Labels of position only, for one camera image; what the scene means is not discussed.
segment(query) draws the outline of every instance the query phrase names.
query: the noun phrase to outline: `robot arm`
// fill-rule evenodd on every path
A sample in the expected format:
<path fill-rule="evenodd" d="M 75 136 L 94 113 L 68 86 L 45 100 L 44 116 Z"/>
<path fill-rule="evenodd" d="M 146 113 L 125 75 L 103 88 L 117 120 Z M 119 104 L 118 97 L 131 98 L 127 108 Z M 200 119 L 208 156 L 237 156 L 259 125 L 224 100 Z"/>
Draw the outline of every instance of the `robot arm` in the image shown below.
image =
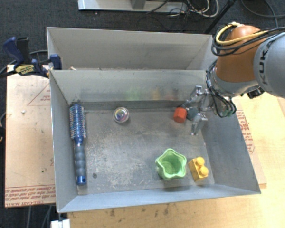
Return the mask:
<path fill-rule="evenodd" d="M 285 98 L 285 27 L 260 30 L 233 22 L 216 34 L 212 52 L 218 59 L 209 67 L 206 82 L 219 116 L 236 111 L 232 98 L 238 95 L 253 98 L 268 92 Z"/>

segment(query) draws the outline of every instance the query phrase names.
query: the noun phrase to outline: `yellow cable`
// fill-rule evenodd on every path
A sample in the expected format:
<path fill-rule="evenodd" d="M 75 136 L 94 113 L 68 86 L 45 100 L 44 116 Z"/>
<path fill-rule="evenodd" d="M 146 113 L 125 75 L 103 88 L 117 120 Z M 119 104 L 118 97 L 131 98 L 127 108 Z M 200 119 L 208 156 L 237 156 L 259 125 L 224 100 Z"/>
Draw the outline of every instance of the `yellow cable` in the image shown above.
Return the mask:
<path fill-rule="evenodd" d="M 233 43 L 236 43 L 236 42 L 239 42 L 239 41 L 242 41 L 244 39 L 250 39 L 250 38 L 255 38 L 257 36 L 260 36 L 260 35 L 263 35 L 267 32 L 267 30 L 264 30 L 264 31 L 260 31 L 258 33 L 255 33 L 255 34 L 251 34 L 251 35 L 247 35 L 247 36 L 243 36 L 243 37 L 239 37 L 239 38 L 236 38 L 236 39 L 233 39 L 233 40 L 227 40 L 227 41 L 221 41 L 219 40 L 220 36 L 230 27 L 238 27 L 238 26 L 243 26 L 243 24 L 240 24 L 240 23 L 236 23 L 236 22 L 231 22 L 230 24 L 226 25 L 223 29 L 221 29 L 217 36 L 215 37 L 215 41 L 216 43 L 220 44 L 220 45 L 223 45 L 223 46 L 228 46 L 228 45 L 231 45 Z"/>

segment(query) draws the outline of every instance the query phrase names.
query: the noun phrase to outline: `bin floor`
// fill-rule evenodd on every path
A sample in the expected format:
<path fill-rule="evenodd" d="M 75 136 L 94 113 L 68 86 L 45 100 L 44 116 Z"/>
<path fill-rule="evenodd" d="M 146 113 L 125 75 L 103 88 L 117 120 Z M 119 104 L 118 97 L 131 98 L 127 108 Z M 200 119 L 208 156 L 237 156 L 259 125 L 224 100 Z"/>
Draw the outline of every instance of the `bin floor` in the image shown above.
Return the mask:
<path fill-rule="evenodd" d="M 78 187 L 78 194 L 214 184 L 201 132 L 192 136 L 189 120 L 174 122 L 174 109 L 128 109 L 130 119 L 123 124 L 113 120 L 113 111 L 86 109 L 87 185 Z M 208 178 L 195 183 L 187 164 L 184 178 L 163 180 L 155 160 L 168 148 L 187 162 L 202 156 Z"/>

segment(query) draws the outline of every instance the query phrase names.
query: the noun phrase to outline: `metal stand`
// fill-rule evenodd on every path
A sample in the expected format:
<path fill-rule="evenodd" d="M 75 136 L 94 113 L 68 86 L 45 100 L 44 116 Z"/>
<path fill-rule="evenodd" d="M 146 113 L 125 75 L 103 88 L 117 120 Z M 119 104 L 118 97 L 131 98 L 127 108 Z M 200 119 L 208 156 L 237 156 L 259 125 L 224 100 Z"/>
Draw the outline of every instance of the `metal stand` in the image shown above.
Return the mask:
<path fill-rule="evenodd" d="M 164 1 L 151 0 L 78 0 L 79 10 L 112 10 L 112 11 L 136 11 L 148 12 L 158 8 Z M 182 2 L 167 2 L 156 12 L 175 12 L 185 10 Z"/>

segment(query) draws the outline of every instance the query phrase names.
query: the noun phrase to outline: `hairbrush handle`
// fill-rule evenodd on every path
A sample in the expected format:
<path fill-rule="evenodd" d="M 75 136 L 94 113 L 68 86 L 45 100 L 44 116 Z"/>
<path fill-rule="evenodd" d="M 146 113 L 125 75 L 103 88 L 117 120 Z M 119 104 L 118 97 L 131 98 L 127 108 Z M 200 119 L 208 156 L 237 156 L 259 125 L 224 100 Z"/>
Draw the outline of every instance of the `hairbrush handle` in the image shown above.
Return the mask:
<path fill-rule="evenodd" d="M 83 145 L 86 138 L 84 108 L 80 104 L 70 107 L 71 139 L 74 140 L 75 168 L 77 185 L 86 184 L 86 154 Z"/>

